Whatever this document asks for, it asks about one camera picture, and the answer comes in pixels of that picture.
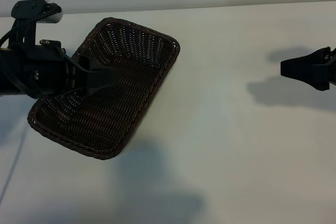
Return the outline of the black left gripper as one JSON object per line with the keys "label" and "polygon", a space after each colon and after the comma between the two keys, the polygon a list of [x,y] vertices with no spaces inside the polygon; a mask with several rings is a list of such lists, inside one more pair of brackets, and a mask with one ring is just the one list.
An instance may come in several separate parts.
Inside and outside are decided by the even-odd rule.
{"label": "black left gripper", "polygon": [[[41,40],[39,45],[16,43],[15,53],[21,63],[21,69],[15,74],[15,86],[31,98],[38,99],[44,95],[57,97],[78,89],[75,81],[77,64],[66,55],[61,42]],[[80,56],[78,63],[88,71],[106,76],[89,79],[86,86],[79,89],[80,96],[92,95],[118,84],[116,69],[87,56]]]}

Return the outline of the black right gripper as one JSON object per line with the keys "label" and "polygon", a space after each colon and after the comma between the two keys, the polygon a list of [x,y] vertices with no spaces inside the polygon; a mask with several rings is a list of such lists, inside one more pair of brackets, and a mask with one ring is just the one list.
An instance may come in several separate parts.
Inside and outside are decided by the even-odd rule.
{"label": "black right gripper", "polygon": [[[326,63],[325,68],[315,65]],[[335,49],[325,47],[308,55],[283,60],[280,64],[283,77],[304,82],[316,90],[326,91],[335,85]]]}

